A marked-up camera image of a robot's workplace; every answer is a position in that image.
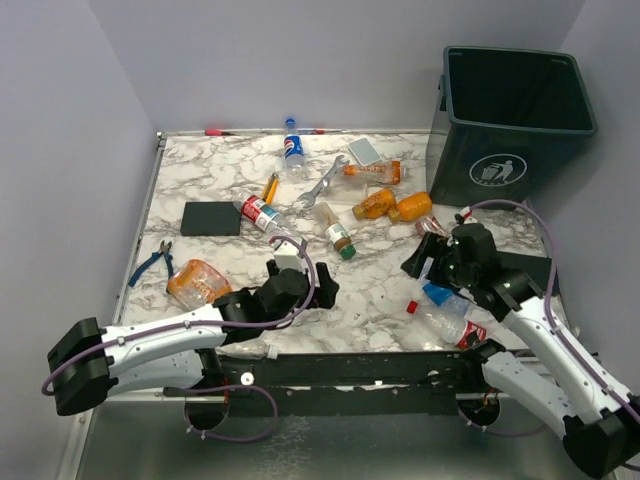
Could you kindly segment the large orange drink bottle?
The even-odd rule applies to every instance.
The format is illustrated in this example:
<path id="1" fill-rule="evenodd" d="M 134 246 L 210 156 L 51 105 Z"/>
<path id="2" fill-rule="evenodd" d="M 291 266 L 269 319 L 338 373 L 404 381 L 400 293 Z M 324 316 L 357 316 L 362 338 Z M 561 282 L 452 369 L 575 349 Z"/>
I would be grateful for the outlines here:
<path id="1" fill-rule="evenodd" d="M 167 290 L 186 311 L 192 311 L 231 293 L 232 287 L 214 267 L 191 259 L 169 279 Z"/>

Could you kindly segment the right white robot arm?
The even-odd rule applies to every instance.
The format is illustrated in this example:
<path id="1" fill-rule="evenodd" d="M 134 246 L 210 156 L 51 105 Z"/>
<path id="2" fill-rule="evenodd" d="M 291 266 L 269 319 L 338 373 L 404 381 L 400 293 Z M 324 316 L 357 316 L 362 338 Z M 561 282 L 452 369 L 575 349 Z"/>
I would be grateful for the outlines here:
<path id="1" fill-rule="evenodd" d="M 550 380 L 523 366 L 504 346 L 485 340 L 466 353 L 461 383 L 487 385 L 518 401 L 544 422 L 585 475 L 601 479 L 639 453 L 639 398 L 610 374 L 558 319 L 531 277 L 503 262 L 480 223 L 455 227 L 451 237 L 427 233 L 401 265 L 416 278 L 453 292 L 467 290 L 537 357 Z"/>

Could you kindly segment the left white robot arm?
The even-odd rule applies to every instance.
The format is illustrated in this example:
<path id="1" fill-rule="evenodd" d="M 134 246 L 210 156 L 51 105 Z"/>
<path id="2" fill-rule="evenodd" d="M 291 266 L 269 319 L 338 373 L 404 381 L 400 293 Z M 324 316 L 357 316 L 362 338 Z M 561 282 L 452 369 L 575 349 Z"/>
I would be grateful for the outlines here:
<path id="1" fill-rule="evenodd" d="M 136 390 L 168 387 L 210 394 L 221 380 L 210 358 L 216 348 L 287 327 L 308 309 L 329 310 L 339 290 L 323 262 L 310 270 L 271 264 L 262 286 L 227 293 L 168 319 L 110 327 L 94 317 L 82 319 L 48 352 L 49 375 L 41 392 L 54 399 L 60 416 Z"/>

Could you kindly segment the red cap water bottle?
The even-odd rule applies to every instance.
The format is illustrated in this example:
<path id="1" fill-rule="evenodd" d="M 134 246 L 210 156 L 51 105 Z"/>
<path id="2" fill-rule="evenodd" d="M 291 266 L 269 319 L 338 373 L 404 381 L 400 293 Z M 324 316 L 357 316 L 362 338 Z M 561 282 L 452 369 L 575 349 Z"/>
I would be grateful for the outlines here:
<path id="1" fill-rule="evenodd" d="M 426 321 L 427 326 L 446 344 L 459 350 L 466 350 L 487 339 L 484 327 L 455 313 L 433 312 L 425 304 L 410 301 L 406 311 Z"/>

